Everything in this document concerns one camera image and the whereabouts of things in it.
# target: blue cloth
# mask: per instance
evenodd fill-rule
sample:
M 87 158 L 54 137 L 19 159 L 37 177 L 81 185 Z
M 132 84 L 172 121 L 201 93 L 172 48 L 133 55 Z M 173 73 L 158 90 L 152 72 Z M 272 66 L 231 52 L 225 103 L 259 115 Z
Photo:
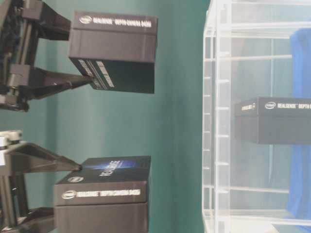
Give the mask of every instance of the blue cloth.
M 311 29 L 291 38 L 293 97 L 311 98 Z M 311 146 L 292 147 L 291 184 L 287 210 L 298 219 L 311 219 Z M 301 227 L 311 233 L 311 227 Z

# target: intel logo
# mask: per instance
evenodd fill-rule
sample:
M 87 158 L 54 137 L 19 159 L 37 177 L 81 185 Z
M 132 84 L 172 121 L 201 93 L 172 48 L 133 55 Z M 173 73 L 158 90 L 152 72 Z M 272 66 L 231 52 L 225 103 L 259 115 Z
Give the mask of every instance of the intel logo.
M 62 194 L 62 199 L 68 200 L 68 199 L 73 199 L 77 196 L 77 192 L 76 191 L 67 191 L 65 193 Z
M 82 16 L 80 17 L 80 22 L 83 24 L 90 24 L 92 22 L 91 16 Z
M 82 180 L 84 180 L 83 177 L 75 176 L 75 177 L 70 177 L 68 179 L 68 182 L 70 182 L 70 183 L 78 183 L 78 182 L 81 182 Z
M 265 105 L 266 109 L 274 109 L 276 107 L 276 103 L 275 102 L 268 102 Z

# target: black box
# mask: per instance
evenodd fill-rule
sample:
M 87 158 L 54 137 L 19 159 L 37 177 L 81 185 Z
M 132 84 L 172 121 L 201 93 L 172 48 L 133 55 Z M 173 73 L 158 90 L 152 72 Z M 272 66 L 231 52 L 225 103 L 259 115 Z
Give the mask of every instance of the black box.
M 259 144 L 311 144 L 311 99 L 258 97 L 235 106 L 235 134 Z
M 59 233 L 148 232 L 151 157 L 94 158 L 54 186 Z
M 75 12 L 69 43 L 94 89 L 154 93 L 156 17 Z

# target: transparent container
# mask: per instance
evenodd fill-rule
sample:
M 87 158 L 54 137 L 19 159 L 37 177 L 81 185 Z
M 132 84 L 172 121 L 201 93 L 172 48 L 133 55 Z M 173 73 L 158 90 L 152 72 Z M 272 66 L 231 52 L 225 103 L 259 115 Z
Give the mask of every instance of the transparent container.
M 311 232 L 311 195 L 295 193 L 295 183 L 311 190 L 311 182 L 294 172 L 298 145 L 242 140 L 236 137 L 235 120 L 242 101 L 296 97 L 291 37 L 311 29 L 310 20 L 311 0 L 210 2 L 203 53 L 202 214 L 207 233 Z M 301 170 L 308 176 L 308 166 Z M 295 200 L 299 208 L 306 207 L 305 214 L 294 213 Z

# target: green backdrop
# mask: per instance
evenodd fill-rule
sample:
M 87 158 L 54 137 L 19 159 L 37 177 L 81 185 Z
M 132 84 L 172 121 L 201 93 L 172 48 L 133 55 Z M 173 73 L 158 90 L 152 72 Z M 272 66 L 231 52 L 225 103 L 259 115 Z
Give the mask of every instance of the green backdrop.
M 50 0 L 73 11 L 159 18 L 155 94 L 94 91 L 90 86 L 30 102 L 28 113 L 0 110 L 0 130 L 78 163 L 89 157 L 152 156 L 151 233 L 202 233 L 201 128 L 203 27 L 208 0 Z M 78 74 L 68 42 L 41 40 L 36 66 Z M 28 174 L 30 206 L 52 206 L 64 173 Z

